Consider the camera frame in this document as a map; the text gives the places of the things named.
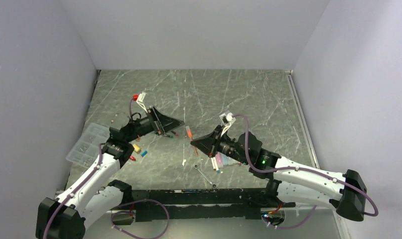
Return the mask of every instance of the gray marble surface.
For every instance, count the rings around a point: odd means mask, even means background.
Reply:
[[[101,71],[85,126],[95,122],[120,128],[128,122],[129,102],[133,94],[145,91],[145,105],[156,106],[163,114],[184,120],[194,138],[212,132],[220,124],[224,111],[249,117],[251,132],[263,142],[263,148],[297,162],[312,166],[293,97],[281,70],[134,70]],[[135,103],[133,112],[143,110]],[[243,133],[243,119],[230,128],[230,137]],[[184,127],[180,136],[167,138],[149,134],[137,144],[148,154],[134,153],[112,179],[134,189],[210,188],[194,164],[218,185],[218,188],[264,187],[266,180],[254,177],[247,166],[232,165],[213,171],[211,161],[202,153],[196,156]],[[68,185],[86,170],[73,165]]]

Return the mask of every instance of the gray wall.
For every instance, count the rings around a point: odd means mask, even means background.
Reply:
[[[62,0],[97,69],[293,69],[329,0]]]
[[[359,171],[379,206],[353,238],[402,239],[402,0],[330,1],[294,72],[321,167]]]
[[[62,187],[96,77],[59,1],[0,0],[0,239],[35,238]]]

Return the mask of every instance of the metal wrench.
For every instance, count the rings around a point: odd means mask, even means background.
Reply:
[[[207,175],[205,175],[205,173],[202,172],[201,169],[199,169],[199,167],[198,167],[197,164],[195,164],[194,167],[195,167],[195,169],[198,170],[198,172],[208,181],[208,183],[211,184],[211,186],[212,186],[214,189],[217,188],[217,185],[216,185],[215,183],[213,183],[213,181],[211,181],[211,179],[210,179]]]

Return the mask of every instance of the white bracket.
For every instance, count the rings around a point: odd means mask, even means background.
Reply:
[[[230,111],[226,111],[220,115],[220,119],[224,124],[223,131],[221,132],[221,136],[223,136],[236,121],[236,118],[233,117],[233,114]]]
[[[145,103],[143,100],[145,99],[146,93],[142,91],[137,97],[136,103],[146,112],[148,113],[148,110],[146,110]]]

